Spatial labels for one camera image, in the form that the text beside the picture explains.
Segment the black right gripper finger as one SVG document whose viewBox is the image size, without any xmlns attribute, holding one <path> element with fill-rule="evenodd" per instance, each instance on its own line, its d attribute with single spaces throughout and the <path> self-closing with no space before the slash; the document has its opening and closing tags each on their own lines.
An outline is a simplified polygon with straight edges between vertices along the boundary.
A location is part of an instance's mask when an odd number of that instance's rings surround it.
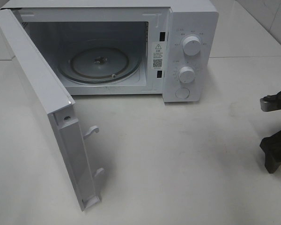
<svg viewBox="0 0 281 225">
<path fill-rule="evenodd" d="M 260 147 L 265 154 L 265 168 L 269 173 L 274 173 L 281 165 L 281 130 L 263 138 Z"/>
</svg>

